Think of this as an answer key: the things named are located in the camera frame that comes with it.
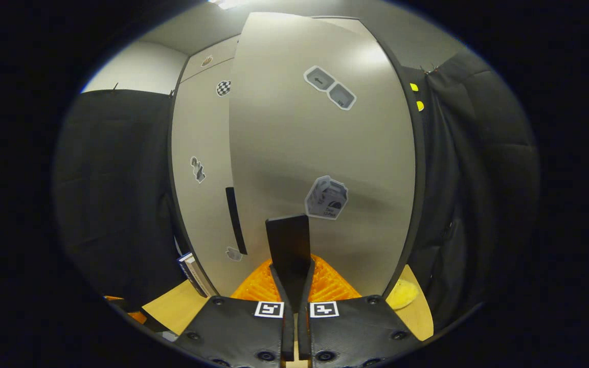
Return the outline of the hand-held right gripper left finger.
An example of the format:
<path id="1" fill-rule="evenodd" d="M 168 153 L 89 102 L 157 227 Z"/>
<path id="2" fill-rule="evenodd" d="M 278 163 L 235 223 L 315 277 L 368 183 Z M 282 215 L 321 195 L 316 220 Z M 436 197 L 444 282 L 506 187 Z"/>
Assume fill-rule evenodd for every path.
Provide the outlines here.
<path id="1" fill-rule="evenodd" d="M 293 361 L 292 307 L 271 260 L 231 297 L 211 296 L 175 345 L 208 367 L 285 367 Z"/>

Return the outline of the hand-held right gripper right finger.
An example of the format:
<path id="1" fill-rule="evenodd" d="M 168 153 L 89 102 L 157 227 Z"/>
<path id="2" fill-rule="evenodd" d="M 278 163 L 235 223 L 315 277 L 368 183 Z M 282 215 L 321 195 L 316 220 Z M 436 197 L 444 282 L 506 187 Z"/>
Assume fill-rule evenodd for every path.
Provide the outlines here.
<path id="1" fill-rule="evenodd" d="M 405 279 L 391 298 L 362 296 L 313 255 L 299 307 L 300 358 L 309 367 L 391 365 L 421 347 L 423 303 L 418 284 Z"/>

